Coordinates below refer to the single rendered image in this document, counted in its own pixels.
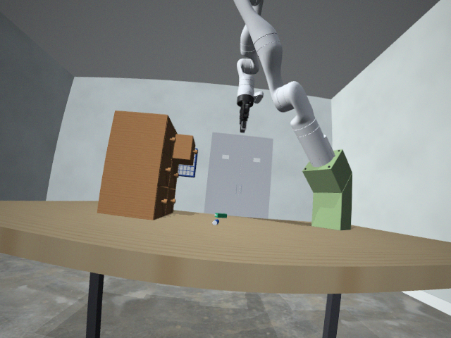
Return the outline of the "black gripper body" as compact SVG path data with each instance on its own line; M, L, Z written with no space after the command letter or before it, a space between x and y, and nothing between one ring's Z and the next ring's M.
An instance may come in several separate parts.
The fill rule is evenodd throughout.
M237 105L242 107L243 113L243 104L250 104L250 107L254 105L254 97L248 94L241 94L237 97Z

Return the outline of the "small brown wooden chest of drawers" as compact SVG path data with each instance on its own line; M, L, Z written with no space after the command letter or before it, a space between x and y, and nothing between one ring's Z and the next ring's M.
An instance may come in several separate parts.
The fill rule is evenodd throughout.
M154 218L168 115L115 111L101 179L97 213L129 218ZM174 126L173 129L177 134Z

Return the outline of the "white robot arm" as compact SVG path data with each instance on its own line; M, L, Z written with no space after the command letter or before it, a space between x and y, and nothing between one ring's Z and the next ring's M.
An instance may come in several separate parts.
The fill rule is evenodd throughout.
M237 62L239 89L237 96L248 94L259 104L263 92L254 93L254 78L248 74L259 71L257 54L264 69L271 98L282 113L295 109L297 116L290 122L309 162L313 167L321 167L331 162L335 154L317 123L307 95L298 82L283 85L281 62L283 48L276 30L261 17L264 0L234 0L245 27L240 38L242 58ZM243 72L244 71L244 72Z

